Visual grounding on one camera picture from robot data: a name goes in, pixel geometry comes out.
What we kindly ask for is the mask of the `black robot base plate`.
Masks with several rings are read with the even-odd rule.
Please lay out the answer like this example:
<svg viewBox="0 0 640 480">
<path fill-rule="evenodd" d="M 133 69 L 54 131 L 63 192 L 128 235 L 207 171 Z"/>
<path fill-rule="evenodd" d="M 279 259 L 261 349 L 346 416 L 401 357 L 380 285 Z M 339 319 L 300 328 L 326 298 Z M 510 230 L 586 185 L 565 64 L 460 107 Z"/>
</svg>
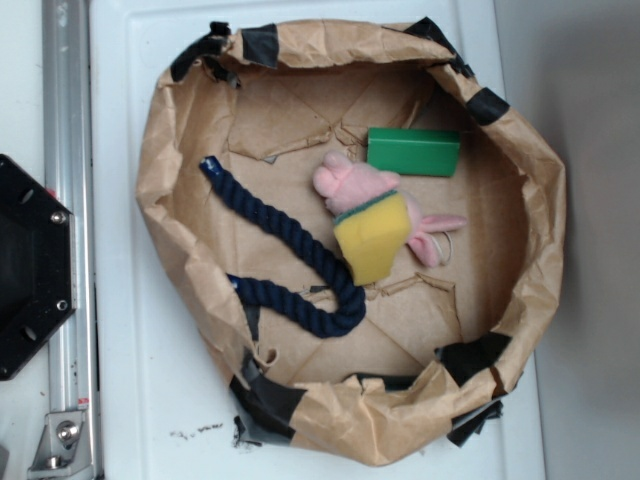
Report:
<svg viewBox="0 0 640 480">
<path fill-rule="evenodd" d="M 13 379 L 75 311 L 73 214 L 1 156 L 1 379 Z"/>
</svg>

